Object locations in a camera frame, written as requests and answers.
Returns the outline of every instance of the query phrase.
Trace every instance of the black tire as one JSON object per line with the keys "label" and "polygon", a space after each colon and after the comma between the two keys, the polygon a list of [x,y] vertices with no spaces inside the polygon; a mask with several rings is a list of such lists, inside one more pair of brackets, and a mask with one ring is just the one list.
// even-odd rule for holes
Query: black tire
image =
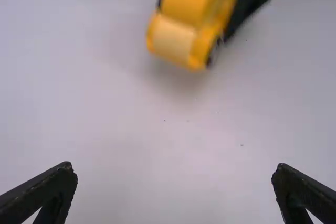
{"label": "black tire", "polygon": [[207,68],[211,68],[212,66],[215,65],[219,55],[220,55],[220,49],[222,47],[224,43],[224,37],[221,36],[220,38],[218,38],[216,40],[216,42],[213,44],[210,52],[209,52],[209,55],[208,55],[208,58],[207,58],[207,61],[206,61],[206,67]]}

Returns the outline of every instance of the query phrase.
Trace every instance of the yellow toy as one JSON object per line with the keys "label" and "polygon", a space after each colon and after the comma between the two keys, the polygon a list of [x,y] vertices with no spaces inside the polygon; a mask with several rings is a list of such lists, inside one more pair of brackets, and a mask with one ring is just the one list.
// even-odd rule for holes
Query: yellow toy
{"label": "yellow toy", "polygon": [[219,46],[267,0],[258,1],[159,0],[146,35],[148,50],[186,68],[205,69]]}

